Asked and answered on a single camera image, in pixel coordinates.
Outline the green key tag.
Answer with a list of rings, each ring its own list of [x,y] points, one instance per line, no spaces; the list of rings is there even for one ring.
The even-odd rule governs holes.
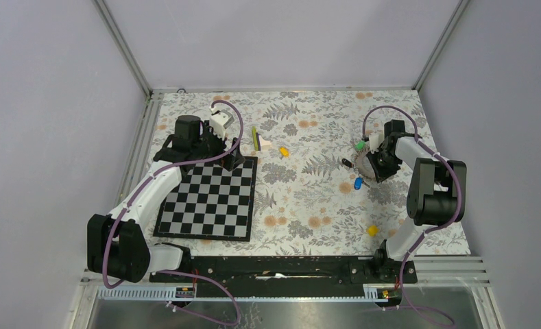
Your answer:
[[[365,148],[365,141],[359,141],[355,146],[354,148],[357,150],[357,151],[361,151]]]

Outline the black key tag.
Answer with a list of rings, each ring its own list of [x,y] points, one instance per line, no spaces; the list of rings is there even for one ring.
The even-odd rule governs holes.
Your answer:
[[[342,158],[342,159],[341,159],[341,163],[342,163],[344,166],[346,166],[346,167],[348,167],[348,168],[350,168],[350,169],[353,168],[353,163],[352,163],[350,160],[346,159],[346,158]]]

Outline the yellow key tag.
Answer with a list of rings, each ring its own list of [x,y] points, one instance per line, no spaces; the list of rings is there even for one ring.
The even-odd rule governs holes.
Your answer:
[[[290,155],[289,150],[286,147],[280,147],[279,152],[283,158],[288,158]]]

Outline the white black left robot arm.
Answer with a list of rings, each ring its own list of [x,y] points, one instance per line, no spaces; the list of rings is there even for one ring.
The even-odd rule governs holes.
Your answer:
[[[141,181],[107,215],[93,215],[86,228],[86,263],[89,271],[99,273],[107,287],[110,277],[118,282],[139,282],[147,273],[166,273],[177,282],[192,272],[188,253],[180,246],[149,246],[144,229],[166,196],[180,185],[196,165],[212,163],[227,170],[243,162],[240,137],[228,140],[226,130],[239,114],[213,110],[209,119],[182,115],[175,121],[173,134],[163,146]]]

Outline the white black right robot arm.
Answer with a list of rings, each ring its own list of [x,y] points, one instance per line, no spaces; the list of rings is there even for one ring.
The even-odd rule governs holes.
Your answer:
[[[397,174],[402,164],[412,170],[406,198],[409,218],[393,237],[382,242],[368,263],[371,276],[391,282],[409,273],[409,259],[426,235],[463,218],[467,166],[430,151],[417,134],[406,132],[401,120],[387,122],[383,141],[371,148],[366,157],[376,182]]]

